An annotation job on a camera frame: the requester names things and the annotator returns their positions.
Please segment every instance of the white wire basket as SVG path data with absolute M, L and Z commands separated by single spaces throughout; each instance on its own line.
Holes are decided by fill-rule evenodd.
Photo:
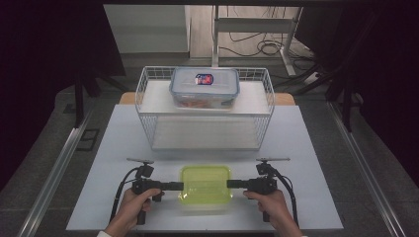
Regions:
M 169 92 L 176 67 L 144 67 L 135 108 L 153 150 L 259 150 L 275 108 L 266 68 L 234 68 L 240 94 L 231 110 L 179 109 Z

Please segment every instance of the sleeve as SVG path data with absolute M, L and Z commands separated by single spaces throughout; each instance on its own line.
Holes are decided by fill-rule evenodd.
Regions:
M 109 234 L 107 234 L 107 233 L 105 233 L 105 231 L 101 231 L 101 232 L 99 232 L 99 234 L 98 234 L 97 237 L 112 237 L 112 236 L 109 235 Z

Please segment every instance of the hand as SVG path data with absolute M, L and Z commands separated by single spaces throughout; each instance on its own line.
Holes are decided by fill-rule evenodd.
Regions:
M 249 191 L 245 191 L 243 194 L 248 198 L 257 200 L 260 211 L 268 212 L 272 226 L 282 237 L 301 237 L 302 233 L 290 215 L 282 191 L 276 190 L 266 196 Z
M 135 226 L 137 215 L 141 210 L 149 211 L 151 208 L 150 199 L 161 193 L 159 189 L 150 189 L 137 196 L 132 189 L 124 193 L 121 207 L 117 215 L 109 223 L 105 232 L 113 237 L 123 237 Z

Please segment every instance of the green plastic box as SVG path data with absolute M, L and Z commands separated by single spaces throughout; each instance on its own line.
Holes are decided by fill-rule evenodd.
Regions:
M 231 200 L 231 190 L 227 180 L 231 171 L 227 166 L 202 165 L 185 166 L 180 171 L 180 180 L 184 189 L 179 194 L 183 204 L 217 204 Z

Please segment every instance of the container lid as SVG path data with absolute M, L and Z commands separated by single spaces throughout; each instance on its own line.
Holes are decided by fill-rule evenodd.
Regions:
M 177 94 L 235 95 L 239 93 L 237 70 L 233 68 L 177 67 L 170 92 Z
M 185 166 L 180 172 L 184 189 L 179 200 L 183 204 L 227 203 L 232 197 L 227 188 L 230 177 L 231 171 L 226 166 Z

